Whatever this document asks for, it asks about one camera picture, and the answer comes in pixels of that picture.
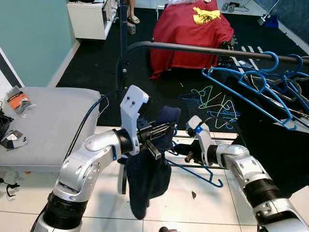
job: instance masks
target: white cabinet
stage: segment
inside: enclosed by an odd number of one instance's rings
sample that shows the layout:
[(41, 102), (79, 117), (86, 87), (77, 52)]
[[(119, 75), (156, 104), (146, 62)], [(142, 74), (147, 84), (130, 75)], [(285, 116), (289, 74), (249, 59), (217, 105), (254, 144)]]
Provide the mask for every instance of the white cabinet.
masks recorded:
[(106, 40), (117, 6), (117, 0), (105, 0), (96, 4), (69, 2), (67, 7), (75, 37)]

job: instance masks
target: gray cushion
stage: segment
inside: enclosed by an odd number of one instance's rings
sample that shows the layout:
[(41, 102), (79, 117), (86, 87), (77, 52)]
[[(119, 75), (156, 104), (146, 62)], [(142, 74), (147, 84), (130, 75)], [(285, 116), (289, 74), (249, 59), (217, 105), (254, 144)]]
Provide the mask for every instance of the gray cushion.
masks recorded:
[[(7, 104), (3, 111), (15, 119), (9, 130), (22, 132), (28, 143), (10, 151), (0, 145), (0, 169), (57, 172), (78, 126), (100, 93), (83, 88), (24, 87), (22, 90), (37, 107), (29, 110), (26, 118), (20, 118)], [(89, 115), (74, 150), (94, 133), (97, 119), (98, 106)]]

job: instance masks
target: red blanket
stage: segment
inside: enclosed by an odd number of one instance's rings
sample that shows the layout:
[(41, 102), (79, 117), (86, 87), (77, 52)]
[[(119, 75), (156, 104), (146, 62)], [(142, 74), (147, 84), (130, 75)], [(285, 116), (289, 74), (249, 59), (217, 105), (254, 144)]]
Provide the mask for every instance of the red blanket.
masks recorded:
[[(221, 14), (209, 23), (198, 25), (193, 21), (197, 13), (193, 7), (201, 10), (217, 10), (216, 0), (204, 3), (175, 4), (167, 7), (160, 16), (154, 28), (154, 40), (173, 44), (186, 44), (203, 47), (220, 47), (224, 41), (230, 41), (234, 30), (228, 20)], [(151, 49), (152, 79), (159, 78), (163, 71), (169, 68), (202, 69), (216, 66), (218, 56), (199, 53)]]

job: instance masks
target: person's foot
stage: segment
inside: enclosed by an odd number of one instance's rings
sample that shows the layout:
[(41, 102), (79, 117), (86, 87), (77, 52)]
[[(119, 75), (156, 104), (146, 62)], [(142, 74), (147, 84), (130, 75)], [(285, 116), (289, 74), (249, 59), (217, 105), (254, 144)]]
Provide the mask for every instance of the person's foot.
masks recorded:
[(137, 18), (135, 15), (133, 15), (132, 13), (129, 15), (129, 20), (134, 23), (134, 24), (139, 24), (140, 20), (139, 18)]

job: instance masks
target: yellow cloth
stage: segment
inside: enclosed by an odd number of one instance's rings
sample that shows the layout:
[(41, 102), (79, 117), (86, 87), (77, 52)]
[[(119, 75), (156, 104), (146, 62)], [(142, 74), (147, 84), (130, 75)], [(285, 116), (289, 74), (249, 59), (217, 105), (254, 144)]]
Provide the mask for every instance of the yellow cloth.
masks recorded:
[(198, 7), (193, 7), (193, 10), (197, 12), (197, 15), (193, 15), (193, 20), (196, 24), (208, 23), (209, 21), (214, 20), (215, 18), (220, 18), (220, 11), (204, 11)]

